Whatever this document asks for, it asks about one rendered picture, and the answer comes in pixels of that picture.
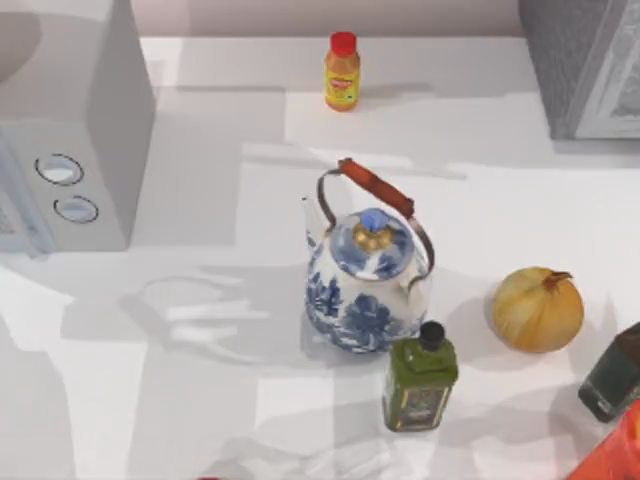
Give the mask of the yellow onion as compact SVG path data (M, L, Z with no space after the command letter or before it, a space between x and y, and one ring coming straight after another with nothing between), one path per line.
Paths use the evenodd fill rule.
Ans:
M527 267L511 272L498 284L490 318L496 334L510 347L549 353L577 336L585 307L571 273Z

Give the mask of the small round microwave knob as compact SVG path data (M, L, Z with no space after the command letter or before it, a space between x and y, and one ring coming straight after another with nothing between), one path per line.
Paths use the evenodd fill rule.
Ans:
M53 208L61 218L76 224L91 223L99 215L98 207L91 200L79 195L55 200Z

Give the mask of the green square bottle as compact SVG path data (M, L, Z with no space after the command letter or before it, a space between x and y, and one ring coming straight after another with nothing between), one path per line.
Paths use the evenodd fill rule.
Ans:
M458 379L455 348L444 326L424 322L418 335L395 341L383 391L383 416L394 432L436 429Z

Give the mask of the pale microwave oven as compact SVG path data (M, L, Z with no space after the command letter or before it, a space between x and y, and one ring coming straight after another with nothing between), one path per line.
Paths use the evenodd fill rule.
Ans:
M126 249L155 112L131 0L0 0L0 252ZM84 178L44 180L34 162L51 153ZM95 221L54 211L75 195Z

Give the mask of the blue and white teapot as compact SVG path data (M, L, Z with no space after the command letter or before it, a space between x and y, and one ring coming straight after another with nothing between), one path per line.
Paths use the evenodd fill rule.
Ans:
M336 215L325 193L331 176L349 178L385 206ZM358 354L386 351L415 335L428 310L435 250L413 200L345 158L319 177L302 205L309 322L329 342Z

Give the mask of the orange-red container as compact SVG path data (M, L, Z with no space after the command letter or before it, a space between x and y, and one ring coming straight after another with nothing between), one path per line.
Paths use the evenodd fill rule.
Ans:
M640 480L640 399L566 480Z

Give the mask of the large round microwave knob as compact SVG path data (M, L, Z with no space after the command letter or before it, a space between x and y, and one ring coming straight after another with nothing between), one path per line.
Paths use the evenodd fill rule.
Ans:
M82 166L72 157L51 153L37 158L36 172L46 181L58 186L71 186L84 178Z

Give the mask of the dark green bottle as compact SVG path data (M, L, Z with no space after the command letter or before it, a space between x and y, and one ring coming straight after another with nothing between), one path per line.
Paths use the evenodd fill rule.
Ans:
M578 389L593 416L609 423L640 399L640 322L618 333Z

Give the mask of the orange bottle with red cap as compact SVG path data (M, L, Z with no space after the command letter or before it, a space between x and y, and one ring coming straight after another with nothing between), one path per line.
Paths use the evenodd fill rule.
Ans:
M361 59L357 36L351 31L332 33L324 63L325 103L336 111L352 110L360 95Z

